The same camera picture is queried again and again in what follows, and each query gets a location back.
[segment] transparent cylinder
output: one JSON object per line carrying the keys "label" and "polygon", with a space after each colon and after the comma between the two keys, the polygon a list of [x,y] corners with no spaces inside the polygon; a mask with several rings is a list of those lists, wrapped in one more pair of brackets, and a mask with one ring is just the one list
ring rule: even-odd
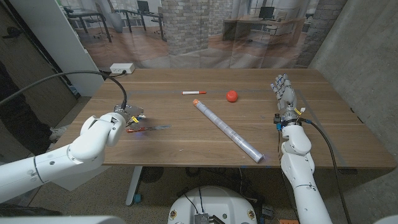
{"label": "transparent cylinder", "polygon": [[193,104],[218,128],[220,128],[232,141],[234,141],[243,151],[245,151],[255,162],[259,162],[264,155],[257,149],[251,146],[246,140],[238,135],[232,128],[230,128],[224,121],[215,115],[207,106],[198,100],[194,100]]}

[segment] white robotic arm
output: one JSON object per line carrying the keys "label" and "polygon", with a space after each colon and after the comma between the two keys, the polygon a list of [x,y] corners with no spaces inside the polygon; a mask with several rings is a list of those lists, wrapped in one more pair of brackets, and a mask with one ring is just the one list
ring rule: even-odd
{"label": "white robotic arm", "polygon": [[280,116],[276,114],[274,122],[282,131],[282,137],[288,139],[281,145],[284,155],[280,165],[292,185],[300,223],[331,223],[328,210],[313,179],[315,164],[310,154],[311,142],[297,122],[297,97],[287,75],[279,75],[271,88],[279,101]]}
{"label": "white robotic arm", "polygon": [[81,127],[80,136],[59,149],[0,166],[0,203],[52,180],[98,168],[104,162],[105,146],[114,146],[126,121],[144,110],[128,106],[100,118],[92,116]]}

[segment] computer monitor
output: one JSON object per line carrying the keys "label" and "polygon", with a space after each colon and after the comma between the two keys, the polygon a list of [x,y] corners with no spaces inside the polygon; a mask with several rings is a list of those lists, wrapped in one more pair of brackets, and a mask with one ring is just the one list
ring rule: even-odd
{"label": "computer monitor", "polygon": [[274,15],[275,7],[261,7],[259,18],[265,19],[272,19]]}
{"label": "computer monitor", "polygon": [[149,6],[147,1],[137,1],[138,3],[138,10],[140,12],[149,12]]}

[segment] white marker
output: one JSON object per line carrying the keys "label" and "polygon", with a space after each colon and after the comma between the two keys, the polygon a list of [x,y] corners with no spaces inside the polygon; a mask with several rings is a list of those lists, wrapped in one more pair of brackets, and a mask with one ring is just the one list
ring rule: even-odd
{"label": "white marker", "polygon": [[188,94],[206,94],[206,91],[183,91],[181,92],[183,95],[188,95]]}

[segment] white box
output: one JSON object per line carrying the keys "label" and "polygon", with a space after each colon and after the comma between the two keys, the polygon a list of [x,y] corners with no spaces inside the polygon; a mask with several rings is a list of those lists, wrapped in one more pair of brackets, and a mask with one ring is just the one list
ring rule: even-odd
{"label": "white box", "polygon": [[132,63],[114,63],[111,66],[111,72],[113,74],[122,74],[123,70],[126,71],[126,74],[131,74],[134,69],[134,65]]}

